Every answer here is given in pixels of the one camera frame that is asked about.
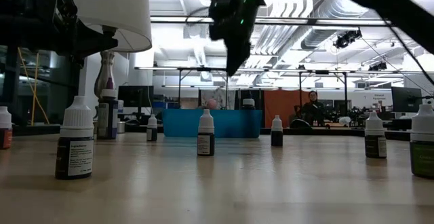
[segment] desk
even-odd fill
[[[2,223],[432,223],[434,181],[410,171],[407,142],[369,160],[363,138],[195,139],[146,143],[126,133],[99,141],[89,179],[54,178],[56,135],[19,137],[0,151]]]

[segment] white bottle cap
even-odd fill
[[[62,129],[94,129],[92,111],[84,99],[84,96],[75,96],[72,105],[65,109]]]
[[[271,130],[274,132],[283,132],[282,121],[280,120],[280,116],[276,115],[273,120],[273,124],[271,125]]]
[[[412,133],[434,134],[434,111],[431,105],[419,105],[419,112],[412,118]]]
[[[244,98],[243,105],[252,105],[255,106],[255,100],[253,98]]]
[[[113,89],[103,89],[101,97],[116,98],[116,91]]]
[[[12,128],[12,115],[6,106],[0,106],[0,128]]]
[[[209,109],[203,110],[203,115],[199,120],[199,132],[214,133],[214,118]]]
[[[378,117],[377,112],[369,114],[369,118],[365,121],[365,130],[384,130],[382,120]]]
[[[152,114],[148,119],[148,128],[157,128],[157,118]]]

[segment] track light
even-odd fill
[[[375,65],[371,65],[368,69],[368,71],[385,71],[387,70],[387,64],[386,62],[380,62]]]
[[[360,29],[358,31],[347,31],[343,35],[338,35],[337,40],[333,43],[333,46],[337,49],[346,48],[348,45],[355,42],[356,39],[362,37]]]

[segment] blue box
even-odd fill
[[[202,109],[163,110],[164,136],[196,137]],[[258,138],[261,110],[211,110],[217,138]]]

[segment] white lamp shade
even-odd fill
[[[117,28],[115,52],[142,52],[152,47],[149,0],[74,0],[83,23],[100,33]]]

